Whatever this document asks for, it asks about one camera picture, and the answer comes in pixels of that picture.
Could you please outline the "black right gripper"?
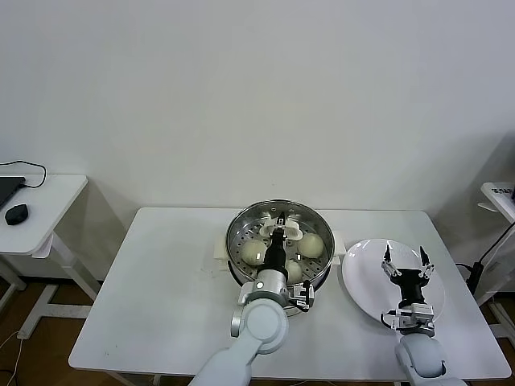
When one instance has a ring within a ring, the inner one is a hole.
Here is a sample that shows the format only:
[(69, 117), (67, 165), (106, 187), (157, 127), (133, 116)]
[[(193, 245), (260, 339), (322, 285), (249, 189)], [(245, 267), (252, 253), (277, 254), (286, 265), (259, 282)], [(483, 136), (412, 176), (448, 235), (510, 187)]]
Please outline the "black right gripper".
[(430, 258), (422, 246), (419, 247), (422, 268), (419, 269), (398, 269), (391, 259), (389, 244), (386, 244), (385, 254), (381, 267), (390, 281), (400, 288), (400, 304), (425, 304), (422, 288), (428, 284), (428, 279), (435, 270)]

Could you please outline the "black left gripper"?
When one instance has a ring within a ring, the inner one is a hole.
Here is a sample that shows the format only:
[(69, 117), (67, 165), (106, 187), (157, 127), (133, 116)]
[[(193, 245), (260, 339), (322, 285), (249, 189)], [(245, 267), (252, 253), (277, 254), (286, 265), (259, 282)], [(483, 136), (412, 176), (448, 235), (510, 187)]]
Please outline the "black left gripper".
[(284, 250), (284, 240), (289, 237), (288, 218), (285, 212), (281, 213), (274, 225), (274, 238), (271, 245), (265, 252), (265, 258), (262, 264), (262, 270), (272, 269), (287, 275), (285, 268), (286, 252)]

